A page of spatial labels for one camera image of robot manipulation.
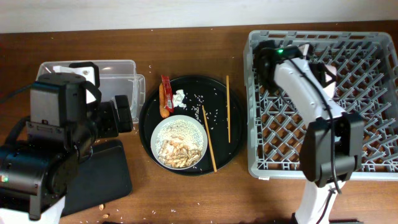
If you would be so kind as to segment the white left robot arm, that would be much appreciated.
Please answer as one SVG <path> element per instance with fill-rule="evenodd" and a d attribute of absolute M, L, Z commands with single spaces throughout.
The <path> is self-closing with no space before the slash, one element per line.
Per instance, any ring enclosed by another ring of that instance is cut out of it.
<path fill-rule="evenodd" d="M 29 86 L 30 115 L 1 146 L 1 222 L 58 223 L 132 191 L 118 136 L 133 129 L 128 98 L 103 101 L 93 62 Z"/>

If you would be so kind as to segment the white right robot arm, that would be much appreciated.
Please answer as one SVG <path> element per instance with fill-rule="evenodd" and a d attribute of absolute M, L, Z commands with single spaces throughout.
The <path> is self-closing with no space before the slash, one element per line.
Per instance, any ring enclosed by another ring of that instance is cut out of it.
<path fill-rule="evenodd" d="M 311 47 L 278 48 L 266 40 L 252 51 L 260 83 L 271 93 L 285 91 L 306 127 L 299 161 L 307 181 L 293 223 L 329 223 L 337 195 L 361 167 L 363 151 L 364 120 L 326 92 L 336 82 L 336 68 L 309 62 Z"/>

